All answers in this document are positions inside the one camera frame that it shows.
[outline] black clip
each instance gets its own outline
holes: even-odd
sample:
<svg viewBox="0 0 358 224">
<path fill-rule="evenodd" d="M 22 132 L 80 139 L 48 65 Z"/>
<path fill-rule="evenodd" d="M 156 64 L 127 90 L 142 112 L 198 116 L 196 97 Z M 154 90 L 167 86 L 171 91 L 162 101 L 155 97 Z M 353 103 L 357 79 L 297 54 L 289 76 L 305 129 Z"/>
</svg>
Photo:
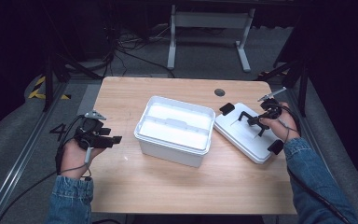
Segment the black clip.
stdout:
<svg viewBox="0 0 358 224">
<path fill-rule="evenodd" d="M 226 105 L 223 105 L 222 107 L 220 107 L 220 111 L 222 111 L 223 116 L 229 114 L 231 111 L 233 111 L 235 109 L 235 106 L 231 103 L 227 103 Z"/>
</svg>

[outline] human hand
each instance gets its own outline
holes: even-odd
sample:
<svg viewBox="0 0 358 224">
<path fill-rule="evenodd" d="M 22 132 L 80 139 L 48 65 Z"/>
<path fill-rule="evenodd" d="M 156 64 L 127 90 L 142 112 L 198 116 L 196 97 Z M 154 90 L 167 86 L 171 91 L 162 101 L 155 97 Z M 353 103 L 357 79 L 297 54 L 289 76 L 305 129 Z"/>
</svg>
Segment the human hand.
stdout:
<svg viewBox="0 0 358 224">
<path fill-rule="evenodd" d="M 280 105 L 289 108 L 289 105 L 285 102 L 280 103 Z M 277 119 L 262 118 L 260 119 L 260 123 L 269 126 L 272 132 L 284 142 L 300 137 L 295 120 L 289 112 L 284 109 Z"/>
<path fill-rule="evenodd" d="M 80 179 L 89 169 L 92 160 L 102 153 L 106 148 L 93 148 L 89 156 L 89 163 L 85 165 L 87 150 L 81 148 L 75 139 L 71 139 L 63 147 L 61 175 L 73 179 Z"/>
</svg>

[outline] person's left hand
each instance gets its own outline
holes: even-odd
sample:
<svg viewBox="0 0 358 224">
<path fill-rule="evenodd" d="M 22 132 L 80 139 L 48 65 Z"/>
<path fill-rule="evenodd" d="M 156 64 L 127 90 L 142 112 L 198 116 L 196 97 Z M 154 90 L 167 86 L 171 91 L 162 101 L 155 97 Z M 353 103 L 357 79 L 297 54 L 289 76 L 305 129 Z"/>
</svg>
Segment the person's left hand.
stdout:
<svg viewBox="0 0 358 224">
<path fill-rule="evenodd" d="M 85 164 L 86 150 L 81 148 L 75 139 L 70 140 L 63 147 L 61 175 L 67 176 L 73 179 L 80 179 L 90 167 L 92 160 L 102 153 L 106 148 L 93 148 L 89 157 L 88 166 L 82 166 Z"/>
</svg>

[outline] black curtain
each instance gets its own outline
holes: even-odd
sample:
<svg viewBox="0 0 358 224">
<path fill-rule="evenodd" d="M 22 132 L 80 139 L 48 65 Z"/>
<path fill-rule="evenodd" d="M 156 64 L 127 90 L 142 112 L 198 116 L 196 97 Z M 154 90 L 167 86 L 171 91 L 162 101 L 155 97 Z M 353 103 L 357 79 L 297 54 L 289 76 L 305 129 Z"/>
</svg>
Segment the black curtain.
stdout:
<svg viewBox="0 0 358 224">
<path fill-rule="evenodd" d="M 42 66 L 40 36 L 31 24 L 14 1 L 0 0 L 0 120 L 24 103 Z"/>
<path fill-rule="evenodd" d="M 358 1 L 319 1 L 303 14 L 278 62 L 305 60 L 309 76 L 358 170 Z"/>
</svg>

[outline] metal frame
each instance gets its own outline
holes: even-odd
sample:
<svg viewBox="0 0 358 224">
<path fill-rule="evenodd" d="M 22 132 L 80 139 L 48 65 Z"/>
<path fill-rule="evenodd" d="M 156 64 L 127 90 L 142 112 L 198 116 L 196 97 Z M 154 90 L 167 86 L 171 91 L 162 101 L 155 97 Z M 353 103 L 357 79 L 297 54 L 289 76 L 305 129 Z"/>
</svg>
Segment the metal frame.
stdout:
<svg viewBox="0 0 358 224">
<path fill-rule="evenodd" d="M 171 42 L 167 68 L 173 69 L 175 67 L 176 27 L 231 28 L 243 30 L 241 41 L 236 41 L 236 48 L 241 59 L 243 71 L 250 72 L 251 67 L 246 57 L 244 46 L 254 14 L 254 8 L 250 9 L 248 13 L 177 12 L 176 6 L 172 5 Z"/>
</svg>

